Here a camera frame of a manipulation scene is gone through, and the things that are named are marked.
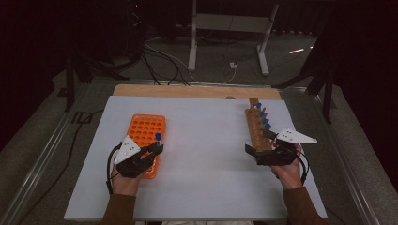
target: white table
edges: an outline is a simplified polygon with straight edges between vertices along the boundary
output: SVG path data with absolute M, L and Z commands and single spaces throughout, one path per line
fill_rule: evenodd
M 260 102 L 268 108 L 273 131 L 294 128 L 284 101 Z M 136 220 L 285 218 L 280 182 L 244 151 L 244 144 L 250 144 L 244 114 L 248 107 L 248 99 L 110 97 L 65 219 L 102 218 L 109 199 L 107 157 L 125 137 L 135 113 L 166 117 L 158 175 L 140 184 Z M 311 172 L 305 185 L 318 214 L 326 217 Z

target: forearm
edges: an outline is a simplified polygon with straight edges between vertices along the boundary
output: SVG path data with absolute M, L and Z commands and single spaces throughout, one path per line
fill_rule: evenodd
M 314 204 L 305 187 L 284 190 L 283 198 L 292 225 L 328 224 L 316 212 Z
M 100 225 L 131 225 L 135 196 L 112 194 Z

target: black cable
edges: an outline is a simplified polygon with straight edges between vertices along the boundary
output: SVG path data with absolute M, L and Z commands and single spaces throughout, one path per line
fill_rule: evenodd
M 112 160 L 112 156 L 114 155 L 115 151 L 119 150 L 121 146 L 122 146 L 122 142 L 120 144 L 118 144 L 117 146 L 115 146 L 114 149 L 112 149 L 111 153 L 108 156 L 108 161 L 106 163 L 106 187 L 108 188 L 108 192 L 110 195 L 113 194 L 111 180 L 112 180 L 112 178 L 115 177 L 115 176 L 111 177 L 111 160 Z
M 146 51 L 146 52 L 145 52 L 146 54 L 153 55 L 153 56 L 156 56 L 156 57 L 160 57 L 160 58 L 163 58 L 163 59 L 169 61 L 169 62 L 172 63 L 172 64 L 174 65 L 174 67 L 176 68 L 176 75 L 167 83 L 167 85 L 170 85 L 171 82 L 172 82 L 173 80 L 175 80 L 175 79 L 178 77 L 178 75 L 179 75 L 179 76 L 180 76 L 180 79 L 181 79 L 181 81 L 182 81 L 182 83 L 183 83 L 184 85 L 190 86 L 190 84 L 189 84 L 189 83 L 184 79 L 184 77 L 182 76 L 182 72 L 181 72 L 181 70 L 179 69 L 177 63 L 176 63 L 168 54 L 163 53 L 163 52 L 159 52 L 159 51 L 156 51 L 156 50 L 153 50 L 153 49 L 150 49 L 150 48 L 144 48 L 144 50 Z M 162 78 L 168 80 L 168 78 L 165 78 L 165 77 L 161 76 L 160 74 L 156 73 L 156 72 L 153 70 L 153 67 L 151 67 L 151 68 L 152 68 L 152 72 L 153 72 L 154 74 L 156 74 L 157 76 L 162 77 Z
M 56 185 L 56 183 L 58 183 L 58 181 L 61 179 L 62 175 L 64 174 L 65 170 L 67 169 L 71 157 L 72 157 L 72 153 L 73 153 L 73 147 L 74 144 L 76 143 L 76 138 L 77 135 L 79 133 L 79 130 L 82 128 L 82 125 L 84 124 L 84 122 L 90 121 L 91 118 L 93 117 L 93 115 L 97 114 L 97 113 L 101 113 L 103 112 L 103 110 L 101 111 L 96 111 L 96 112 L 84 112 L 84 113 L 88 113 L 88 116 L 82 121 L 82 123 L 77 127 L 74 136 L 73 136 L 73 140 L 72 140 L 72 144 L 70 145 L 70 149 L 69 149 L 69 155 L 68 155 L 68 159 L 67 159 L 67 163 L 65 164 L 64 168 L 62 169 L 61 173 L 58 174 L 58 176 L 55 178 L 55 180 L 53 181 L 53 183 L 50 185 L 50 187 L 47 188 L 47 190 L 44 192 L 43 195 L 41 195 L 41 197 L 32 205 L 32 207 L 30 207 L 30 209 L 21 217 L 20 221 L 17 223 L 18 225 L 22 224 L 23 221 L 27 218 L 27 216 L 29 216 L 29 214 L 33 211 L 33 209 L 38 206 L 38 204 L 47 196 L 47 194 L 50 192 L 50 190 Z
M 335 217 L 337 217 L 344 225 L 346 224 L 346 223 L 344 222 L 344 220 L 343 220 L 341 217 L 339 217 L 335 212 L 333 212 L 331 209 L 327 208 L 326 206 L 325 206 L 325 208 L 326 208 L 326 210 L 328 210 L 329 212 L 331 212 Z
M 188 82 L 184 79 L 184 77 L 182 76 L 182 72 L 181 72 L 181 70 L 179 69 L 178 64 L 177 64 L 169 55 L 167 55 L 167 54 L 165 54 L 165 53 L 163 53 L 163 52 L 155 51 L 155 50 L 153 50 L 153 49 L 145 48 L 145 50 L 151 51 L 151 52 L 154 52 L 154 53 L 157 53 L 158 55 L 156 55 L 156 54 L 151 54 L 151 53 L 149 53 L 149 54 L 151 54 L 151 55 L 153 55 L 153 56 L 157 56 L 157 57 L 163 58 L 163 59 L 166 59 L 167 61 L 169 61 L 170 63 L 172 63 L 172 64 L 174 65 L 174 67 L 176 68 L 176 75 L 175 75 L 174 78 L 172 78 L 172 79 L 170 80 L 170 82 L 168 82 L 168 85 L 170 85 L 171 82 L 172 82 L 173 80 L 175 80 L 175 79 L 178 77 L 178 75 L 179 75 L 180 78 L 181 78 L 182 83 L 183 83 L 184 85 L 186 85 L 186 86 L 187 86 L 187 85 L 190 86 L 190 85 L 188 84 Z
M 144 64 L 146 65 L 146 67 L 149 70 L 150 75 L 152 76 L 152 79 L 154 81 L 154 83 L 157 83 L 158 85 L 161 85 L 158 81 L 158 79 L 155 77 L 154 71 L 153 71 L 153 67 L 149 65 L 148 60 L 146 58 L 146 52 L 143 50 L 143 57 L 142 60 L 144 62 Z
M 174 65 L 176 65 L 176 64 L 174 63 L 174 61 L 171 60 L 170 58 L 166 58 L 166 57 L 164 57 L 164 56 L 156 55 L 156 54 L 154 54 L 154 53 L 149 53 L 149 52 L 145 52 L 145 53 L 146 53 L 146 54 L 149 54 L 149 55 L 152 55 L 152 56 L 155 56 L 155 57 L 160 57 L 160 58 L 166 59 L 166 60 L 168 60 L 169 62 L 171 62 L 171 63 L 173 63 Z M 178 77 L 178 75 L 179 75 L 179 68 L 178 68 L 178 67 L 176 68 L 176 75 L 175 75 L 172 79 L 163 77 L 163 76 L 161 76 L 159 73 L 156 73 L 154 70 L 153 70 L 153 72 L 154 72 L 156 75 L 158 75 L 159 77 L 162 77 L 163 79 L 170 80 L 170 81 L 167 83 L 167 85 L 170 85 L 170 83 Z

